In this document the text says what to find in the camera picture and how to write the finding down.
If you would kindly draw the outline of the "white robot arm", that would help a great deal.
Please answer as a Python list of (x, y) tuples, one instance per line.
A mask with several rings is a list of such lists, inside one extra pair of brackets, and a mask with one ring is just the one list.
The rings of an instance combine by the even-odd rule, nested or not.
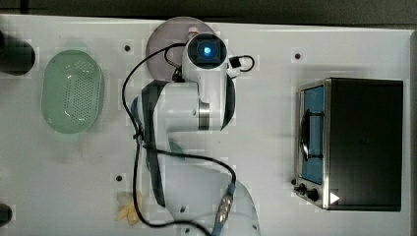
[(228, 166), (183, 151), (171, 134), (223, 130), (235, 110), (234, 83), (227, 74), (227, 48), (213, 33), (183, 44), (182, 81), (154, 80), (132, 110), (144, 129), (143, 144), (156, 202), (180, 225), (181, 236), (261, 236), (255, 204)]

